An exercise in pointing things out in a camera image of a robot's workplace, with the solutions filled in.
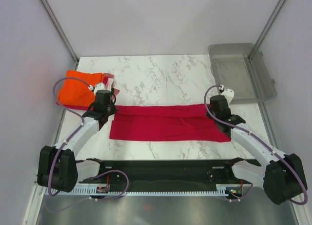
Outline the crimson red t shirt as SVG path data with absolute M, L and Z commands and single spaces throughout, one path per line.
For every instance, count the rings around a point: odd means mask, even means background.
M 231 139 L 206 116 L 204 104 L 118 106 L 110 139 L 140 142 L 211 141 Z

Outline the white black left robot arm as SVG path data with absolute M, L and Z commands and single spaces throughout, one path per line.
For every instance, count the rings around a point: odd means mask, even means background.
M 97 91 L 94 102 L 80 117 L 81 124 L 63 141 L 41 149 L 37 183 L 46 187 L 50 196 L 73 190 L 78 182 L 76 156 L 108 122 L 108 118 L 118 111 L 115 102 L 113 91 Z

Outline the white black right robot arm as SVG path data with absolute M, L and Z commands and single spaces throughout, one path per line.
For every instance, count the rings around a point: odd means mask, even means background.
M 231 113 L 225 96 L 212 96 L 205 106 L 207 116 L 214 120 L 218 130 L 244 147 L 260 164 L 254 165 L 242 158 L 231 160 L 230 166 L 223 170 L 227 182 L 246 180 L 262 188 L 276 205 L 285 201 L 307 204 L 308 186 L 299 156 L 288 155 L 254 134 L 242 117 Z

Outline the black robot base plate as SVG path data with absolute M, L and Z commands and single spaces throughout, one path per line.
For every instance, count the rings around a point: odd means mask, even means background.
M 248 184 L 234 177 L 227 160 L 124 160 L 103 161 L 95 179 L 113 189 L 211 189 L 217 184 Z

